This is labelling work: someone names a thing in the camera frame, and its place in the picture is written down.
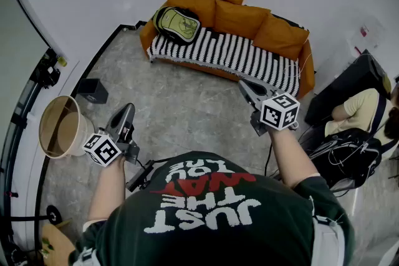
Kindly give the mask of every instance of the round wastebasket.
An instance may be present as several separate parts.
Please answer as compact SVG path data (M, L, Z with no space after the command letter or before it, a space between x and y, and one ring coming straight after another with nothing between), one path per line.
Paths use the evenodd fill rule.
M53 159L85 154L83 144L94 132L93 123L83 116L74 98L61 95L49 103L39 125L39 142Z

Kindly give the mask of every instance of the concrete floor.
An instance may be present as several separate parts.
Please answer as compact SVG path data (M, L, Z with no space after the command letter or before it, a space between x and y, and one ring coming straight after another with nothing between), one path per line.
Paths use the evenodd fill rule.
M203 150L263 175L270 139L268 135L258 137L249 124L252 108L236 82L160 61L150 64L135 31L119 33L88 78L100 78L109 92L105 105L76 98L82 113L96 127L105 126L113 112L126 103L135 105L133 138L142 162ZM303 119L311 98L308 94L301 100L297 137L309 127ZM268 174L276 168L272 154ZM53 204L64 219L72 218L62 229L72 241L81 233L100 170L86 156L50 160L41 212ZM127 180L138 170L139 166L126 163ZM356 231L354 265L367 247L398 234L398 183L387 179L396 173L396 161L386 161L356 196L350 191L339 198Z

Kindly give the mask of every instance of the orange sofa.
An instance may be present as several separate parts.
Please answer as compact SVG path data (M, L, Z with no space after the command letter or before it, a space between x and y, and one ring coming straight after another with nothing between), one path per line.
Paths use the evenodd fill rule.
M177 6L177 5L171 3L170 1L167 1L166 3L164 3L163 6ZM204 16L204 14L208 15L206 17L207 21L205 22L205 24L209 24L209 22L208 22L208 20L209 20L209 12L203 12L204 9L203 8L199 8L198 9L197 6L196 7L189 7L189 9L191 9L194 12L196 12L196 10L198 10L198 12L196 12L196 13L199 16L199 19L200 19L201 23L203 23L201 18ZM255 27L258 28L259 27L258 26L259 23L256 21L257 18L254 17L253 19L254 19L253 23L254 23ZM290 24L298 26L297 24L294 24L293 22L288 21L287 19L284 19L284 20L287 21ZM141 43L142 43L142 47L143 47L144 53L147 56L147 58L150 58L148 53L147 53L147 49L151 46L151 43L153 42L153 39L157 35L158 35L158 32L155 29L152 20L148 21L147 24L145 24L144 28L140 31L140 40L141 40ZM161 60L163 60L165 62L169 62L169 63L172 63L172 64L178 64L178 65L182 65L184 67L200 70L200 71L207 72L207 73L210 73L210 74L214 74L214 75L217 75L217 76L220 76L220 77L228 78L228 79L233 80L233 81L238 81L241 78L240 76L238 76L236 74L233 74L231 72L228 72L226 70L218 69L218 68L215 68L215 67L208 67L208 66L205 66L205 65L198 65L194 61L193 61L193 63L190 63L190 62L177 62L177 61L172 61L170 59L165 59L165 58L162 58L162 57L159 57L159 56L157 57L157 59L161 59ZM300 80L299 80L299 91L297 92L296 97L298 99L301 99L309 91L311 91L314 88L314 85L315 85L312 51L311 51L311 48L310 48L309 40L306 40L304 42L304 44L302 45L302 48L301 48L299 56L298 56L297 63L298 63L299 70L300 70Z

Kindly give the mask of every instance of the seated person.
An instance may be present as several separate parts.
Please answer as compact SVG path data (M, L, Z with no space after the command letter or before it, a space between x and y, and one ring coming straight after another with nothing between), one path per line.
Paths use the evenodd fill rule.
M335 107L331 114L333 121L314 128L300 141L303 149L309 154L322 144L326 136L347 129L359 128L369 131L377 111L378 94L374 88L367 89ZM399 139L399 84L393 89L391 100L387 101L382 123L385 123L385 126L375 134L375 138L381 141L381 145ZM388 159L397 146L398 143L384 152L382 160Z
M348 265L344 209L295 136L269 133L284 183L193 151L169 159L125 201L124 159L116 159L100 173L69 265ZM334 233L317 232L329 222Z

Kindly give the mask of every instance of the yellow shirt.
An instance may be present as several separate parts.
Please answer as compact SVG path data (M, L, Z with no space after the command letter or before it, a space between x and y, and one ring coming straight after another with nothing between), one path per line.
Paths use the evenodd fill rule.
M325 125L324 135L330 135L332 133L341 132L350 128L359 128L364 131L370 130L370 125L374 119L375 112L378 106L378 92L374 88L364 90L352 98L349 98L344 103L345 111L350 115L344 121L329 121ZM393 108L391 101L387 101L384 115L382 116L382 123L388 120L389 111ZM391 141L384 134L384 127L379 129L375 136L381 141L381 144L387 144ZM391 148L384 154L382 154L382 160L388 159L396 147Z

